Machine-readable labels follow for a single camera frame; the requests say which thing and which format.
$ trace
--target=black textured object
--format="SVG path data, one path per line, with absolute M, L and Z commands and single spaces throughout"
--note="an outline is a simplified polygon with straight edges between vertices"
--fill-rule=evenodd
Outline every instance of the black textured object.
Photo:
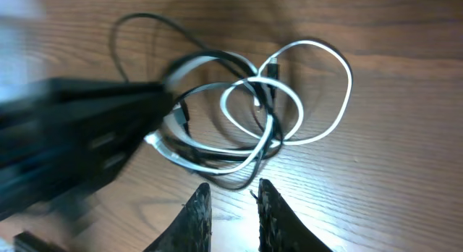
M 211 189 L 201 184 L 179 215 L 144 252 L 211 251 Z
M 29 232 L 23 232 L 14 237 L 15 252 L 66 252 L 53 243 L 47 243 Z
M 158 83 L 54 78 L 0 89 L 0 220 L 107 185 L 173 107 Z
M 269 180 L 260 179 L 256 199 L 260 219 L 260 252 L 331 251 L 303 225 Z M 143 252 L 209 252 L 211 220 L 211 189 L 208 183 L 203 183 L 167 230 Z M 14 237 L 14 246 L 16 251 L 62 251 L 28 232 Z
M 270 180 L 260 179 L 260 252 L 331 251 L 297 218 Z

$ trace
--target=wooden table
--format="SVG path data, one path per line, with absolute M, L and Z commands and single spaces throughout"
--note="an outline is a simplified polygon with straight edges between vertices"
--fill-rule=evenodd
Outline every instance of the wooden table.
M 46 20 L 34 25 L 27 50 L 29 61 L 47 66 L 43 77 L 120 79 L 109 58 L 107 35 L 112 22 L 130 12 L 172 17 L 208 45 L 256 64 L 294 39 L 332 43 L 354 70 L 344 119 L 323 140 L 285 147 L 259 176 L 270 179 L 300 219 L 335 251 L 463 250 L 463 0 L 41 3 Z M 128 24 L 119 40 L 133 80 L 157 80 L 169 61 L 195 49 L 148 20 Z M 297 137 L 329 126 L 347 84 L 340 65 L 314 49 L 296 49 L 279 61 L 282 80 L 301 95 L 308 113 Z M 189 75 L 180 89 L 231 79 L 209 64 Z M 193 135 L 216 144 L 248 139 L 218 115 L 217 97 L 207 93 L 191 100 Z M 218 122 L 228 136 L 214 127 Z M 202 181 L 143 145 L 120 178 L 92 197 L 96 221 L 73 242 L 92 240 L 95 251 L 141 251 Z M 257 190 L 257 183 L 248 189 Z M 257 206 L 249 191 L 212 187 L 212 196 L 213 251 L 257 251 Z M 69 242 L 53 215 L 11 217 L 0 222 L 0 236 L 11 240 L 23 228 L 60 244 Z

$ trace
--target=tangled cable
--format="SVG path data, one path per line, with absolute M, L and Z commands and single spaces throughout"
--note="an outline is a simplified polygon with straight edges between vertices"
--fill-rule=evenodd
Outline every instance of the tangled cable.
M 206 85 L 200 85 L 178 96 L 175 100 L 176 106 L 172 110 L 171 114 L 167 115 L 163 119 L 165 128 L 170 132 L 170 134 L 164 133 L 163 130 L 157 130 L 145 137 L 145 141 L 151 144 L 162 156 L 166 157 L 169 161 L 197 172 L 199 175 L 207 178 L 220 187 L 229 190 L 239 190 L 246 188 L 254 180 L 262 160 L 269 159 L 277 154 L 283 145 L 302 145 L 306 143 L 312 143 L 326 137 L 337 127 L 345 113 L 352 90 L 352 70 L 347 60 L 333 46 L 323 41 L 317 40 L 295 41 L 289 43 L 274 54 L 270 55 L 264 61 L 264 63 L 260 65 L 259 68 L 257 68 L 250 60 L 239 54 L 209 49 L 204 43 L 196 39 L 180 25 L 166 17 L 151 13 L 134 13 L 124 16 L 117 20 L 111 29 L 109 37 L 109 49 L 111 52 L 111 57 L 114 60 L 114 64 L 116 65 L 119 73 L 127 82 L 129 81 L 129 78 L 127 77 L 127 74 L 125 73 L 116 53 L 116 37 L 119 27 L 126 21 L 135 18 L 149 18 L 162 21 L 163 23 L 171 26 L 173 29 L 183 34 L 186 39 L 202 49 L 201 51 L 188 54 L 176 61 L 173 61 L 168 66 L 168 68 L 166 68 L 161 76 L 166 90 L 173 91 L 187 73 L 210 61 L 218 62 L 238 78 L 238 81 L 235 83 L 210 83 Z M 346 71 L 347 91 L 336 119 L 327 130 L 310 138 L 302 140 L 291 140 L 292 136 L 299 130 L 302 125 L 304 117 L 302 101 L 289 86 L 276 79 L 278 78 L 278 69 L 276 69 L 276 76 L 275 72 L 269 72 L 269 74 L 274 74 L 272 77 L 264 76 L 263 71 L 266 67 L 270 67 L 271 65 L 275 64 L 277 65 L 275 62 L 281 53 L 298 45 L 316 46 L 335 56 L 338 61 L 341 62 L 343 68 Z M 297 107 L 297 121 L 293 128 L 286 135 L 283 134 L 279 119 L 273 110 L 274 88 L 285 92 L 285 94 L 287 94 L 293 100 Z M 200 143 L 192 138 L 188 128 L 189 114 L 185 99 L 188 96 L 194 95 L 196 93 L 213 89 L 226 89 L 220 97 L 220 108 L 222 113 L 240 130 L 254 138 L 257 138 L 258 142 L 255 146 L 249 146 L 247 148 L 216 148 Z M 245 128 L 230 114 L 227 107 L 227 101 L 231 92 L 235 89 L 242 90 L 245 93 L 254 96 L 255 102 L 261 105 L 265 110 L 266 120 L 264 126 L 261 127 L 261 135 L 255 134 Z M 216 178 L 216 176 L 228 175 L 237 172 L 251 163 L 254 163 L 254 169 L 248 180 L 243 185 L 225 185 Z

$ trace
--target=black cable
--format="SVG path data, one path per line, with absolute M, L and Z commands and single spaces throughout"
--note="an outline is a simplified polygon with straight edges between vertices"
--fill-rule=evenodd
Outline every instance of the black cable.
M 137 19 L 137 18 L 147 18 L 147 19 L 153 19 L 153 20 L 158 20 L 161 21 L 168 26 L 172 27 L 179 33 L 181 33 L 187 40 L 198 46 L 202 51 L 195 52 L 193 54 L 188 54 L 187 56 L 184 56 L 174 62 L 172 62 L 167 69 L 165 69 L 163 73 L 163 82 L 166 82 L 166 78 L 169 77 L 170 74 L 175 72 L 178 68 L 180 68 L 184 63 L 188 62 L 191 59 L 194 59 L 199 56 L 213 56 L 217 58 L 217 62 L 221 64 L 223 67 L 225 67 L 228 71 L 230 71 L 231 74 L 236 76 L 238 79 L 242 79 L 243 77 L 240 75 L 238 71 L 236 71 L 230 64 L 229 62 L 237 65 L 237 67 L 243 71 L 243 73 L 246 74 L 246 76 L 255 76 L 256 74 L 249 68 L 247 63 L 243 62 L 241 59 L 235 57 L 234 55 L 228 54 L 223 51 L 216 51 L 216 50 L 211 50 L 209 49 L 203 42 L 201 42 L 199 39 L 194 37 L 190 32 L 185 30 L 182 26 L 176 24 L 174 21 L 168 19 L 167 17 L 163 17 L 158 14 L 152 14 L 152 13 L 134 13 L 134 14 L 128 14 L 126 16 L 121 17 L 118 19 L 113 26 L 111 27 L 111 31 L 109 33 L 109 51 L 111 58 L 114 62 L 114 65 L 116 66 L 116 69 L 118 70 L 119 74 L 122 76 L 122 79 L 126 82 L 129 83 L 129 78 L 127 76 L 127 73 L 124 71 L 124 68 L 121 64 L 119 55 L 116 52 L 116 41 L 117 41 L 117 34 L 119 31 L 119 28 L 127 21 Z M 212 84 L 207 84 L 207 85 L 202 85 L 200 87 L 193 88 L 191 90 L 188 90 L 187 92 L 183 93 L 181 96 L 179 96 L 176 100 L 176 104 L 181 104 L 183 114 L 185 115 L 185 132 L 190 135 L 189 127 L 188 127 L 188 121 L 190 119 L 189 114 L 188 114 L 188 108 L 187 105 L 184 101 L 186 97 L 188 97 L 191 94 L 198 93 L 203 90 L 207 90 L 210 88 L 224 88 L 224 87 L 229 87 L 231 83 L 212 83 Z M 262 160 L 268 159 L 274 155 L 276 155 L 279 152 L 279 149 L 283 146 L 283 131 L 281 129 L 280 122 L 278 121 L 278 117 L 273 113 L 273 103 L 268 103 L 267 98 L 265 96 L 263 87 L 258 84 L 258 83 L 248 83 L 245 82 L 244 86 L 247 89 L 247 92 L 254 95 L 256 98 L 258 98 L 259 102 L 262 104 L 262 106 L 265 108 L 265 110 L 268 112 L 268 114 L 272 115 L 274 118 L 274 125 L 273 125 L 273 132 L 272 135 L 279 136 L 276 137 L 279 139 L 280 144 L 278 148 L 272 150 L 270 154 L 268 154 L 268 150 L 270 148 L 270 145 L 272 143 L 271 138 L 269 138 L 263 147 L 263 149 L 259 152 L 258 156 L 255 158 L 255 166 L 252 171 L 252 174 L 248 178 L 248 180 L 244 183 L 244 185 L 241 185 L 239 187 L 230 187 L 223 185 L 220 183 L 215 176 L 211 176 L 202 172 L 199 172 L 198 174 L 205 179 L 211 181 L 212 183 L 216 184 L 219 187 L 226 188 L 229 190 L 241 190 L 243 188 L 246 188 L 254 179 L 255 176 L 258 173 L 258 169 L 260 167 L 260 164 Z M 177 151 L 177 154 L 181 155 L 185 159 L 191 159 L 195 163 L 200 163 L 200 164 L 207 164 L 207 161 L 234 161 L 234 162 L 239 162 L 239 161 L 244 161 L 246 157 L 239 157 L 239 156 L 232 156 L 232 155 L 226 155 L 226 154 L 214 154 L 211 152 L 207 151 L 200 151 L 192 146 L 187 145 L 186 143 L 183 143 L 181 141 L 178 141 L 176 139 L 170 138 L 169 136 L 165 135 L 164 138 L 166 139 L 166 142 L 170 146 L 174 146 Z M 186 148 L 188 151 L 182 151 L 181 148 Z

